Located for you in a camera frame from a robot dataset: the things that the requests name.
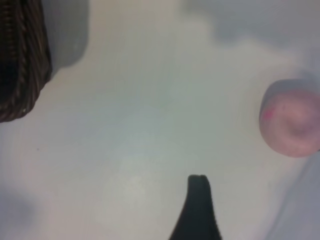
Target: pink ball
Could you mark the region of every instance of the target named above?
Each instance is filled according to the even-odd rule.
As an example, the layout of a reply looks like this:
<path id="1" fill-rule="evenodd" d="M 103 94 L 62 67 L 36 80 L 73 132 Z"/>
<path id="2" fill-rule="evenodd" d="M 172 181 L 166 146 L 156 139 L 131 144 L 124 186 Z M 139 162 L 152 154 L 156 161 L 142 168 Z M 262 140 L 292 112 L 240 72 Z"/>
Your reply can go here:
<path id="1" fill-rule="evenodd" d="M 294 158 L 320 150 L 320 96 L 291 90 L 271 97 L 261 110 L 260 131 L 276 152 Z"/>

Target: white surface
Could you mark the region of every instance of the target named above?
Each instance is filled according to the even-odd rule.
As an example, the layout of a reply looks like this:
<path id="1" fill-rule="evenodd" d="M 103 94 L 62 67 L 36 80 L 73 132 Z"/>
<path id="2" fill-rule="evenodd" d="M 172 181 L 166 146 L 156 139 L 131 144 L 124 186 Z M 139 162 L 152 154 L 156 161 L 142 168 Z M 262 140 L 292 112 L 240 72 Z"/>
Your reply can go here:
<path id="1" fill-rule="evenodd" d="M 259 107 L 299 57 L 249 31 L 224 43 L 184 4 L 91 0 L 85 53 L 0 125 L 3 188 L 29 209 L 16 239 L 168 239 L 190 174 L 224 240 L 264 239 L 306 161 L 266 146 Z"/>

